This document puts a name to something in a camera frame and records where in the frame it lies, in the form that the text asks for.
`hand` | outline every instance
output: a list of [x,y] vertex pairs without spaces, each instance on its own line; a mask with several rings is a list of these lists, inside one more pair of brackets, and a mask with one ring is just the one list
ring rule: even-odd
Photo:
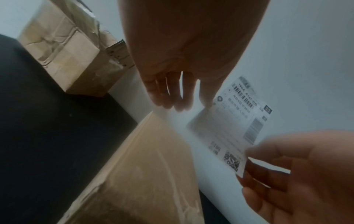
[[291,171],[270,170],[248,160],[239,178],[247,204],[269,223],[354,223],[353,132],[286,135],[261,143],[247,155]]
[[128,49],[151,100],[177,111],[190,109],[200,79],[199,98],[211,105],[268,2],[118,0]]

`black surface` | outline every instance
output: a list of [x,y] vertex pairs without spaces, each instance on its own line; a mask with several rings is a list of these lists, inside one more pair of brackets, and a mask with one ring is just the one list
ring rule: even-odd
[[[136,122],[110,95],[65,94],[0,35],[0,223],[56,223]],[[206,223],[228,223],[201,194]]]

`brown cardboard box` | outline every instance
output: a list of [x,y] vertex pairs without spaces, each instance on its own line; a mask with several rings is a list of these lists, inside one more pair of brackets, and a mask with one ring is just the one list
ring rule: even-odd
[[204,224],[192,154],[150,113],[58,224]]
[[18,40],[70,94],[103,96],[134,65],[125,42],[76,0],[45,0]]

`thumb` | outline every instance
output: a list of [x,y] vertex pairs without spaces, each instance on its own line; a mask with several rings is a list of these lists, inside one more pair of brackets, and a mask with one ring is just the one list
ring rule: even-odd
[[214,81],[200,81],[199,99],[204,107],[212,106],[213,99],[226,77],[227,75]]

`qr code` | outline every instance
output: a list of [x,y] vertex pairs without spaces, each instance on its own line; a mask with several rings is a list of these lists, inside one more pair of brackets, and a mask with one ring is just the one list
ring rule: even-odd
[[209,149],[217,155],[220,152],[221,147],[218,146],[214,141],[212,141],[209,145]]
[[240,165],[240,161],[238,159],[236,159],[236,157],[234,155],[232,155],[229,151],[226,152],[223,160],[232,168],[234,169],[236,172],[239,168]]

